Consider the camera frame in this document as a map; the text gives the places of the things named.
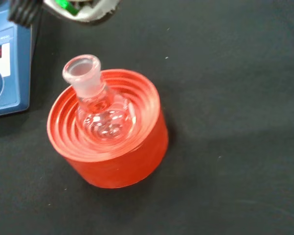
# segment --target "black fabric surface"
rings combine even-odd
[[[30,110],[0,117],[0,234],[294,235],[294,0],[126,0],[98,27],[42,20]],[[158,88],[170,147],[134,186],[88,185],[49,143],[62,67],[84,53]]]

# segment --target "white label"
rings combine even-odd
[[[2,56],[0,58],[0,74],[2,77],[8,77],[11,75],[10,43],[2,45]]]

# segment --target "green light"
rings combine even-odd
[[[72,3],[68,2],[67,0],[55,0],[60,7],[71,13],[72,15],[76,16],[78,10],[72,5]]]

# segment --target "red flask holder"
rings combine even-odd
[[[53,104],[47,122],[51,144],[90,184],[121,188],[150,175],[168,146],[168,133],[155,86],[129,70],[104,70],[102,79],[134,104],[137,131],[115,146],[99,145],[76,125],[78,100],[72,86]]]

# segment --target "concentric rings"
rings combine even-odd
[[[136,128],[123,142],[100,144],[76,125],[75,91],[68,87],[49,113],[49,139],[62,156],[93,185],[119,188],[147,177],[161,162],[167,149],[167,129],[154,85],[143,75],[127,70],[102,71],[112,89],[131,100]]]

